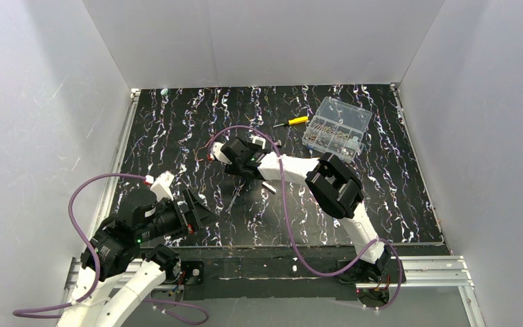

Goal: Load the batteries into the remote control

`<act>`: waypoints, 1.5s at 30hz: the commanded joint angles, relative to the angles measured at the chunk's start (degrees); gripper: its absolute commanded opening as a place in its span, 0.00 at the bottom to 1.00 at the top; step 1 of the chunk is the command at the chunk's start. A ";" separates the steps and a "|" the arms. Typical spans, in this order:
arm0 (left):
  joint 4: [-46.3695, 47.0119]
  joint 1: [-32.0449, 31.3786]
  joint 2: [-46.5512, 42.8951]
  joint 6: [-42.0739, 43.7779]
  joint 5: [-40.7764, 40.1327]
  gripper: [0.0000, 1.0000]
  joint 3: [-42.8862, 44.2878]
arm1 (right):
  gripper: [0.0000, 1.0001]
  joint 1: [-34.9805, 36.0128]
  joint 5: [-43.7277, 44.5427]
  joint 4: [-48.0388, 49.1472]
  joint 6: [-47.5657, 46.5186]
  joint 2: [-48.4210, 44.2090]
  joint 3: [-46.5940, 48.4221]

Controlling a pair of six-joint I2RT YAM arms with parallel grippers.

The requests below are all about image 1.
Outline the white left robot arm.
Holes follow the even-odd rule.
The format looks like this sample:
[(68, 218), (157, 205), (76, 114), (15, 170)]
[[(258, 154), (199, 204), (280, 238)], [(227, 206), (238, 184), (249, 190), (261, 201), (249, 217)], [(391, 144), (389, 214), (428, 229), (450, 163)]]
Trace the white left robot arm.
[(159, 199), (149, 189), (126, 195), (90, 240), (93, 249), (80, 257), (73, 306), (58, 326), (121, 326), (134, 309), (161, 284), (175, 290), (185, 282), (202, 282), (203, 264), (182, 263), (178, 252), (159, 244), (148, 253), (141, 245), (164, 236), (185, 237), (218, 221), (188, 189), (185, 204)]

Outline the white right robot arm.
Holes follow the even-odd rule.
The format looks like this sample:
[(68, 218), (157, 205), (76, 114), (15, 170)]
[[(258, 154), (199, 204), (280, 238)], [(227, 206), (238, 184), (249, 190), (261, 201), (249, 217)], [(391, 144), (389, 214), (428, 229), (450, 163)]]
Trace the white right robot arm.
[(344, 228), (360, 255), (348, 272), (364, 280), (378, 280), (385, 274), (390, 250), (367, 215), (362, 182), (334, 153), (320, 158), (290, 157), (236, 137), (214, 142), (210, 158), (224, 163), (228, 174), (307, 187), (320, 209)]

